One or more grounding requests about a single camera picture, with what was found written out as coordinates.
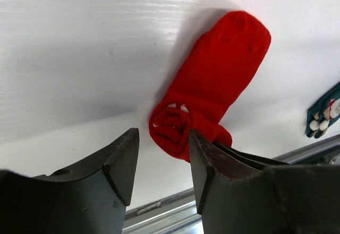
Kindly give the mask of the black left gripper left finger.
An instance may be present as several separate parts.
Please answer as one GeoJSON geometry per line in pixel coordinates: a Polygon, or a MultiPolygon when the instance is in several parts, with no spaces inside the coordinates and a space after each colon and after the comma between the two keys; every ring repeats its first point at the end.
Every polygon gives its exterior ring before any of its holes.
{"type": "Polygon", "coordinates": [[[139,131],[51,175],[1,171],[1,233],[121,233],[131,203],[139,131]]]}

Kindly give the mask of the red sock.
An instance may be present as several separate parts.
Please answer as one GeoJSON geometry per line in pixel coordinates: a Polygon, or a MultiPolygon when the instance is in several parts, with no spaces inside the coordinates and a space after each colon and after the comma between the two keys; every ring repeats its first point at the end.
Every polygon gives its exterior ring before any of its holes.
{"type": "Polygon", "coordinates": [[[168,155],[189,161],[189,133],[232,144],[220,125],[268,52],[271,35],[254,16],[232,11],[204,33],[149,119],[153,141],[168,155]]]}

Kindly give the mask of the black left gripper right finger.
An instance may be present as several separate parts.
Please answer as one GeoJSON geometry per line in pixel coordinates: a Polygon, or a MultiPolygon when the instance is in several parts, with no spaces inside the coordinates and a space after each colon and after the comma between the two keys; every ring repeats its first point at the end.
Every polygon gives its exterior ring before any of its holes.
{"type": "Polygon", "coordinates": [[[205,233],[339,233],[339,167],[288,164],[189,134],[205,233]]]}

